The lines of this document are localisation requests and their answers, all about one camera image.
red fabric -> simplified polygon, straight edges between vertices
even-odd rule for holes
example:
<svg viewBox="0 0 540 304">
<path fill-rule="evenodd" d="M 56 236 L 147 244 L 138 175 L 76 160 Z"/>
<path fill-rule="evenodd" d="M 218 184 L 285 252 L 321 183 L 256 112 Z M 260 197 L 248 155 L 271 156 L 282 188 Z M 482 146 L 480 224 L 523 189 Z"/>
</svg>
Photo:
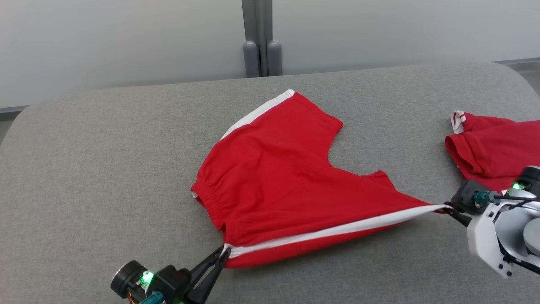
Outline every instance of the red fabric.
<svg viewBox="0 0 540 304">
<path fill-rule="evenodd" d="M 224 242 L 250 246 L 428 205 L 396 191 L 382 171 L 357 176 L 332 167 L 328 149 L 342 126 L 295 93 L 219 141 L 192 191 Z M 226 267 L 262 265 L 377 230 L 264 249 L 229 259 Z"/>
<path fill-rule="evenodd" d="M 540 166 L 540 121 L 463 116 L 464 132 L 447 136 L 444 143 L 466 179 L 504 190 L 524 167 Z"/>
</svg>

gray fabric surface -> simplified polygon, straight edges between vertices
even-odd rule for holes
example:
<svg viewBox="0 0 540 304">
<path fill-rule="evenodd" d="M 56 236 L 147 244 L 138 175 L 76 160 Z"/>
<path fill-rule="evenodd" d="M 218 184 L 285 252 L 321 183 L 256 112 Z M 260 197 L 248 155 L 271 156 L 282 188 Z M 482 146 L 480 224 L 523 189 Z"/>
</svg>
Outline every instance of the gray fabric surface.
<svg viewBox="0 0 540 304">
<path fill-rule="evenodd" d="M 123 303 L 109 284 L 127 261 L 195 266 L 221 245 L 189 191 L 199 166 L 229 126 L 289 88 L 345 124 L 332 164 L 356 174 L 383 169 L 400 191 L 431 203 L 448 200 L 460 181 L 443 145 L 452 110 L 540 119 L 527 82 L 490 63 L 117 88 L 42 102 L 19 115 L 0 147 L 3 302 Z M 469 256 L 460 224 L 430 214 L 268 266 L 225 270 L 208 303 L 537 302 L 538 280 L 525 269 L 502 279 Z"/>
</svg>

white wall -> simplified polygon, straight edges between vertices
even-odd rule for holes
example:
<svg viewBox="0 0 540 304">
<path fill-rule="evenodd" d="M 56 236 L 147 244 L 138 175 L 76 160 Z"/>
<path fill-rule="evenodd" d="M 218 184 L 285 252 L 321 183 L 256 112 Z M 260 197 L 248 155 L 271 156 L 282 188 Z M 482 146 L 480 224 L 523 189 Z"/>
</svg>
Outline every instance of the white wall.
<svg viewBox="0 0 540 304">
<path fill-rule="evenodd" d="M 240 0 L 0 1 L 0 108 L 67 92 L 245 77 Z"/>
<path fill-rule="evenodd" d="M 538 0 L 273 0 L 283 74 L 540 57 Z"/>
</svg>

red t-shirt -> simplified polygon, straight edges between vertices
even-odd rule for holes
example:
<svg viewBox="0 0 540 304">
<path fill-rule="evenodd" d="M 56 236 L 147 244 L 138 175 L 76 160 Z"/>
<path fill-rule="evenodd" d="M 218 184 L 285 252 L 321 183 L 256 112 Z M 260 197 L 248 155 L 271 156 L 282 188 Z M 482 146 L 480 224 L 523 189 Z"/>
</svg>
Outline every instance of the red t-shirt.
<svg viewBox="0 0 540 304">
<path fill-rule="evenodd" d="M 494 191 L 511 187 L 526 166 L 540 166 L 540 121 L 514 122 L 455 111 L 444 143 L 466 179 Z"/>
<path fill-rule="evenodd" d="M 442 208 L 396 191 L 382 171 L 333 167 L 328 150 L 342 126 L 288 90 L 212 148 L 192 191 L 232 248 L 226 267 L 296 256 Z"/>
</svg>

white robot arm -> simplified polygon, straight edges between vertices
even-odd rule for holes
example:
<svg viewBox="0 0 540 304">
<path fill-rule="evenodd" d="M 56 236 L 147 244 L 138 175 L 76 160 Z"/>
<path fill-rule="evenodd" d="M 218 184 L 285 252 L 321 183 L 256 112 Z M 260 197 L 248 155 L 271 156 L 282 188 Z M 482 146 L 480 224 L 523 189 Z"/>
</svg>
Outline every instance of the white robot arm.
<svg viewBox="0 0 540 304">
<path fill-rule="evenodd" d="M 446 212 L 467 226 L 471 254 L 501 276 L 514 265 L 540 274 L 540 168 L 525 167 L 503 194 L 467 180 Z"/>
</svg>

